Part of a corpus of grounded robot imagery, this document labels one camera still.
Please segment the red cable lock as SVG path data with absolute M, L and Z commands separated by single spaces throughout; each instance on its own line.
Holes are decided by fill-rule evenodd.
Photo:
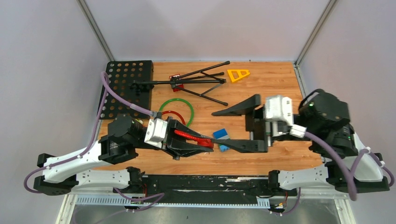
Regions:
M 172 111 L 172 110 L 167 110 L 167 111 L 162 112 L 162 115 L 165 115 L 165 114 L 176 115 L 180 119 L 182 124 L 186 125 L 185 119 L 183 118 L 183 116 L 180 113 L 177 113 L 176 111 Z

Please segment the red tag with cord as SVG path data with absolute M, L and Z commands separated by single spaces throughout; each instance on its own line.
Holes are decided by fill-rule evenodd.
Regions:
M 197 144 L 199 146 L 207 147 L 207 148 L 211 148 L 211 149 L 213 149 L 213 147 L 214 147 L 214 143 L 208 137 L 198 137 L 198 136 L 194 136 L 192 134 L 189 134 L 189 133 L 186 133 L 186 132 L 183 132 L 183 131 L 179 131 L 179 130 L 175 130 L 174 133 L 176 135 L 182 136 L 182 137 L 184 137 L 184 138 L 186 138 L 188 140 L 192 140 L 192 141 L 197 142 Z

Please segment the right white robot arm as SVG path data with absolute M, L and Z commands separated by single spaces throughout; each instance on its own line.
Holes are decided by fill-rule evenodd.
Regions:
M 350 123 L 346 102 L 316 89 L 304 98 L 298 114 L 292 100 L 276 95 L 261 103 L 260 95 L 213 116 L 244 116 L 248 140 L 216 140 L 240 153 L 266 153 L 276 141 L 310 141 L 309 149 L 325 161 L 314 168 L 269 172 L 267 190 L 278 195 L 302 187 L 333 186 L 356 200 L 358 193 L 388 191 L 395 177 L 385 167 L 381 154 L 363 145 Z

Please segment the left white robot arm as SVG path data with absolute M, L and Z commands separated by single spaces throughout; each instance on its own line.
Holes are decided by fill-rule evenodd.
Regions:
M 42 174 L 34 179 L 33 189 L 48 196 L 84 188 L 137 193 L 145 187 L 140 169 L 101 171 L 99 168 L 135 159 L 138 149 L 161 150 L 177 160 L 212 152 L 213 141 L 176 119 L 154 118 L 143 125 L 122 114 L 108 125 L 107 135 L 84 149 L 58 157 L 39 155 L 37 165 Z

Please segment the green cable lock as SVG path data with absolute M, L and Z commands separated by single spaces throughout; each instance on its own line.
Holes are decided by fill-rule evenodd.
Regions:
M 185 119 L 186 126 L 190 127 L 191 124 L 194 121 L 194 118 L 195 118 L 195 110 L 194 110 L 194 107 L 192 106 L 192 104 L 189 101 L 185 100 L 185 99 L 182 99 L 182 98 L 171 98 L 171 99 L 165 101 L 164 103 L 162 103 L 162 105 L 159 108 L 159 112 L 167 111 L 167 106 L 169 104 L 172 104 L 172 103 L 175 103 L 175 102 L 179 102 L 179 103 L 183 104 L 186 108 L 188 108 L 188 110 L 189 110 L 188 120 L 186 120 L 184 117 L 183 118 Z

